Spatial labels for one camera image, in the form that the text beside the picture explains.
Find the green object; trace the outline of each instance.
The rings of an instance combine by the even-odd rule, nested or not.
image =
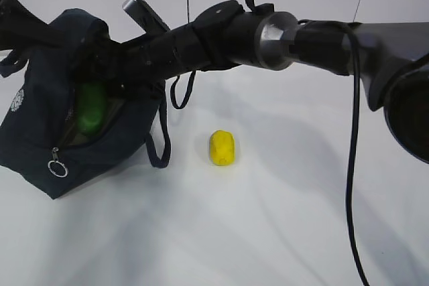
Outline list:
[[[99,82],[79,84],[76,89],[78,131],[86,136],[96,135],[103,127],[107,105],[107,94],[103,84]]]

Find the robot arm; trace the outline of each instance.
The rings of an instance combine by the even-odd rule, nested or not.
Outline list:
[[[283,70],[296,62],[353,74],[347,35],[329,21],[298,21],[272,4],[250,12],[226,1],[195,21],[163,31],[143,0],[124,9],[147,33],[123,44],[123,72],[133,80],[168,79],[192,70],[225,70],[238,65]],[[157,26],[150,32],[152,21]],[[372,111],[384,106],[393,136],[429,163],[429,23],[350,23],[359,42],[361,80]]]

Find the yellow object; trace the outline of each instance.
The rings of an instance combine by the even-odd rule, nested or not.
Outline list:
[[[215,165],[230,165],[235,160],[234,136],[230,132],[216,131],[210,138],[210,158]]]

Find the white surface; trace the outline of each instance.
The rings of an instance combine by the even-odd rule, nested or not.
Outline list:
[[[123,0],[21,1],[46,21],[68,7],[88,9],[119,41],[140,33]],[[148,1],[172,27],[185,22],[185,0]],[[191,0],[192,17],[219,1]],[[256,1],[345,21],[358,2]],[[357,17],[427,21],[425,4],[362,0]],[[0,83],[2,115],[21,82]],[[199,74],[188,108],[170,109],[168,169],[152,169],[142,150],[55,202],[0,169],[0,285],[360,285],[344,213],[351,86],[304,66]],[[361,119],[355,219],[364,268],[372,285],[427,285],[429,170],[364,100]],[[236,136],[231,167],[208,160],[217,129]]]

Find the dark blue bag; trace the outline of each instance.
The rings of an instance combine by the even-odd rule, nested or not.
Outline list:
[[[20,173],[53,199],[115,167],[143,144],[151,164],[166,167],[171,144],[165,82],[151,84],[147,95],[120,104],[109,124],[89,142],[60,144],[73,113],[72,58],[83,40],[100,31],[108,33],[108,27],[80,9],[65,11],[50,25],[66,34],[66,46],[14,51],[0,63],[0,74],[8,77],[28,61],[24,85],[0,126],[0,165]],[[161,158],[149,133],[158,111],[165,139]]]

